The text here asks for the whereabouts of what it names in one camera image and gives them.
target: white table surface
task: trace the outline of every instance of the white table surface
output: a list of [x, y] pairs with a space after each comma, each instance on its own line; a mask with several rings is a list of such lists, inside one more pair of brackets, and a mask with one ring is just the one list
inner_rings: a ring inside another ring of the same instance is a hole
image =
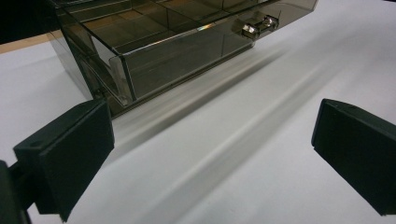
[[[396, 4], [316, 11], [113, 120], [116, 148], [67, 223], [396, 223], [310, 145], [321, 99], [396, 124]], [[0, 158], [86, 98], [50, 43], [0, 54]], [[34, 223], [61, 223], [40, 216]]]

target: smoked acrylic box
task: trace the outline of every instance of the smoked acrylic box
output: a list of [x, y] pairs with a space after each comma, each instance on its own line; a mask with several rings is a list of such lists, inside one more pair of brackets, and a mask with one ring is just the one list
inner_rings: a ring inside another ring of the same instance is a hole
[[117, 116], [252, 48], [316, 3], [52, 0], [45, 23], [66, 71]]

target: black clamp pad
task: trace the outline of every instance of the black clamp pad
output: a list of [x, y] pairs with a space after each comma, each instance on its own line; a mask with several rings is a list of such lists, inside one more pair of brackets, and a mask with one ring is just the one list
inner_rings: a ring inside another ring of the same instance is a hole
[[76, 105], [15, 146], [21, 170], [34, 177], [39, 213], [66, 221], [113, 147], [104, 100]]
[[381, 216], [396, 214], [395, 125], [324, 99], [312, 146]]

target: plastic case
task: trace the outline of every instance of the plastic case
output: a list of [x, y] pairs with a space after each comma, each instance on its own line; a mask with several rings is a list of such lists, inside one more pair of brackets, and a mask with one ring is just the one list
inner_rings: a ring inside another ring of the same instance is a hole
[[113, 115], [251, 48], [317, 0], [99, 0], [56, 8], [93, 98]]

